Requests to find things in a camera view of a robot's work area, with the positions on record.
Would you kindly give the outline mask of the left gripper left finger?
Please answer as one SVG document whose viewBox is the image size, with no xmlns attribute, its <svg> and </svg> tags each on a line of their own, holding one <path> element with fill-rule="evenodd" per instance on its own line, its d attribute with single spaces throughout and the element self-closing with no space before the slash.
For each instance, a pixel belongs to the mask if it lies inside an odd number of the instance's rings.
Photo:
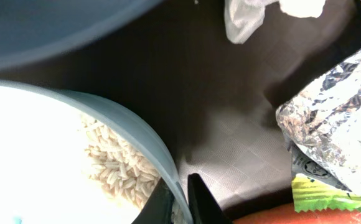
<svg viewBox="0 0 361 224">
<path fill-rule="evenodd" d="M 132 224 L 171 224 L 174 195 L 160 179 L 140 214 Z"/>
</svg>

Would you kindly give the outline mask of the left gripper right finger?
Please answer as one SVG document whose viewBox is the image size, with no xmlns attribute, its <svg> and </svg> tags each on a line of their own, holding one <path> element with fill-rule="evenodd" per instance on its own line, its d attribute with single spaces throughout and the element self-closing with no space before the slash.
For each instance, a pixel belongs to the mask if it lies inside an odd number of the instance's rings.
<svg viewBox="0 0 361 224">
<path fill-rule="evenodd" d="M 198 173 L 188 175 L 187 192 L 194 224 L 232 224 Z"/>
</svg>

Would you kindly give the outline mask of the pile of rice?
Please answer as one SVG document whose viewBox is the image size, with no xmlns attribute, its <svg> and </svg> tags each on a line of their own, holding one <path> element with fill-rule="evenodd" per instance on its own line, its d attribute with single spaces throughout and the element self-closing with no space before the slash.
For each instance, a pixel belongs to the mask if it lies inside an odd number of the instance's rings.
<svg viewBox="0 0 361 224">
<path fill-rule="evenodd" d="M 80 123 L 88 141 L 83 150 L 86 178 L 101 189 L 118 217 L 116 223 L 132 223 L 159 186 L 159 171 L 139 149 L 98 119 L 81 113 Z"/>
</svg>

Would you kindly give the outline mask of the orange carrot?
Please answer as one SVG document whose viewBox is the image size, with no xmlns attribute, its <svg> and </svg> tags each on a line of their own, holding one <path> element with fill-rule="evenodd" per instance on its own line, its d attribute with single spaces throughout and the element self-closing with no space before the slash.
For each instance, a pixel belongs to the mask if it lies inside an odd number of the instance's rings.
<svg viewBox="0 0 361 224">
<path fill-rule="evenodd" d="M 298 213 L 294 211 L 294 205 L 288 203 L 269 210 L 252 213 L 233 221 L 233 223 L 361 224 L 361 213 L 358 211 L 350 212 L 348 210 L 322 210 Z"/>
</svg>

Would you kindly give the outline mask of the light blue bowl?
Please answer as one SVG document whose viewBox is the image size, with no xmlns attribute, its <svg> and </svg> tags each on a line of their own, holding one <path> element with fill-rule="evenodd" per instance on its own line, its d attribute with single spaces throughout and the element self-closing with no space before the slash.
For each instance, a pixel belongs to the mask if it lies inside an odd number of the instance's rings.
<svg viewBox="0 0 361 224">
<path fill-rule="evenodd" d="M 101 96 L 72 90 L 42 88 L 26 83 L 0 80 L 0 86 L 18 89 L 68 104 L 114 129 L 137 147 L 155 165 L 177 200 L 187 223 L 193 223 L 189 205 L 181 187 L 175 162 L 160 136 L 137 114 L 124 106 Z"/>
</svg>

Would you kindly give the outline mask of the dark blue plate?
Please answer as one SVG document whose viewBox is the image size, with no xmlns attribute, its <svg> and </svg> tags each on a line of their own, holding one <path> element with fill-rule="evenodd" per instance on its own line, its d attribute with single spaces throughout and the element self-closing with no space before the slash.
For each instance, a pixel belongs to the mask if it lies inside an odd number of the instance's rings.
<svg viewBox="0 0 361 224">
<path fill-rule="evenodd" d="M 0 70 L 69 52 L 139 18 L 161 0 L 0 0 Z"/>
</svg>

